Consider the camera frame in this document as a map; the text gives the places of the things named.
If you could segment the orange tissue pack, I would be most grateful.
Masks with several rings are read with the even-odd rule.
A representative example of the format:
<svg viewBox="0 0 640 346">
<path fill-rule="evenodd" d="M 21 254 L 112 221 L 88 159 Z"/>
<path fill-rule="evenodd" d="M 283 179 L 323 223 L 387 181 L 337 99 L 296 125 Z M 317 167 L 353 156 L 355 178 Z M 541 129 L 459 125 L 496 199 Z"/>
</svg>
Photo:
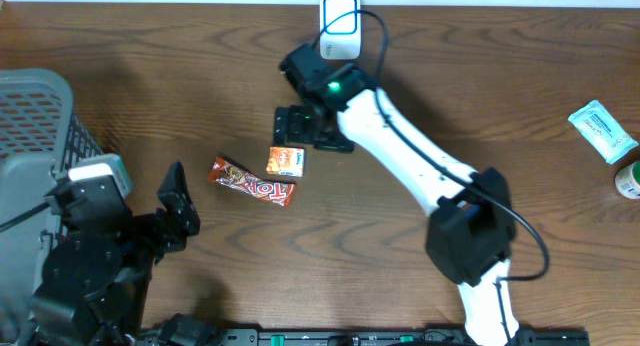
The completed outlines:
<svg viewBox="0 0 640 346">
<path fill-rule="evenodd" d="M 303 148 L 271 146 L 266 172 L 271 175 L 302 177 L 304 164 Z"/>
</svg>

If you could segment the red chocolate bar wrapper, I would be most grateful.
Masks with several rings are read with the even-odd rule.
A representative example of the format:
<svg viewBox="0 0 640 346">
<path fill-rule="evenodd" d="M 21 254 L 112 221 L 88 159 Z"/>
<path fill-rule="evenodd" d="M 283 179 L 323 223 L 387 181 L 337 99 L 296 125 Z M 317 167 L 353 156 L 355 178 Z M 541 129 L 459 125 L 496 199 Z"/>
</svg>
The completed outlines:
<svg viewBox="0 0 640 346">
<path fill-rule="evenodd" d="M 208 181 L 282 207 L 289 206 L 297 189 L 295 183 L 261 179 L 220 157 L 216 158 L 208 174 Z"/>
</svg>

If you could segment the teal wet wipes pack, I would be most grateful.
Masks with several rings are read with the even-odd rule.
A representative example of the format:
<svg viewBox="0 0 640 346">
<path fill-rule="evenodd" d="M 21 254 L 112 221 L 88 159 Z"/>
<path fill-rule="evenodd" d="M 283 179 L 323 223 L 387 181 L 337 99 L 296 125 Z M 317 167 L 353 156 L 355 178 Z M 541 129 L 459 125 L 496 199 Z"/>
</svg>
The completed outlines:
<svg viewBox="0 0 640 346">
<path fill-rule="evenodd" d="M 607 164 L 616 163 L 639 145 L 598 100 L 572 113 L 568 121 Z"/>
</svg>

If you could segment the green lid seasoning jar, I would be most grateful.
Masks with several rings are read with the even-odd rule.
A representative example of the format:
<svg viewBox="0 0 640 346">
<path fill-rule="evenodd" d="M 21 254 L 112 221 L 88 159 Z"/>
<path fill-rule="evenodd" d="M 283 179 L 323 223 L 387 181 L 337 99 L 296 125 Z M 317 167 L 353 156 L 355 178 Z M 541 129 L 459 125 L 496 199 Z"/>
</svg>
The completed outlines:
<svg viewBox="0 0 640 346">
<path fill-rule="evenodd" d="M 625 198 L 640 199 L 639 167 L 640 161 L 635 161 L 621 169 L 614 178 L 617 191 Z"/>
</svg>

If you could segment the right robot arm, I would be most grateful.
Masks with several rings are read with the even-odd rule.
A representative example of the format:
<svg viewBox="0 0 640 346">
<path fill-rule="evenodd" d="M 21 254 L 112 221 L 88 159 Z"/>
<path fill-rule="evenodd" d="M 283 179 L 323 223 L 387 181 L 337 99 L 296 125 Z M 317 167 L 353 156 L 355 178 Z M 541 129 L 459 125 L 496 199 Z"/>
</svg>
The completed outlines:
<svg viewBox="0 0 640 346">
<path fill-rule="evenodd" d="M 516 320 L 507 287 L 515 225 L 506 179 L 456 160 L 393 105 L 373 77 L 353 64 L 334 68 L 303 44 L 279 65 L 299 95 L 281 139 L 329 150 L 354 144 L 370 153 L 415 198 L 427 221 L 425 249 L 459 291 L 465 331 L 478 345 L 513 341 Z"/>
</svg>

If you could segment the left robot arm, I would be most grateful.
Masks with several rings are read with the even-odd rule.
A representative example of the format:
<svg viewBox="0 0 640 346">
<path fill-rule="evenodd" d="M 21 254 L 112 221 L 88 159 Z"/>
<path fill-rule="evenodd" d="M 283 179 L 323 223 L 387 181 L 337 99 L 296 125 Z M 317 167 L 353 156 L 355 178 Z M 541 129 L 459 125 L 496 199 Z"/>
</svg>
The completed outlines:
<svg viewBox="0 0 640 346">
<path fill-rule="evenodd" d="M 104 160 L 70 169 L 45 199 L 67 233 L 46 256 L 22 345 L 133 345 L 154 265 L 200 231 L 184 168 L 161 183 L 161 207 L 134 215 L 127 173 Z"/>
</svg>

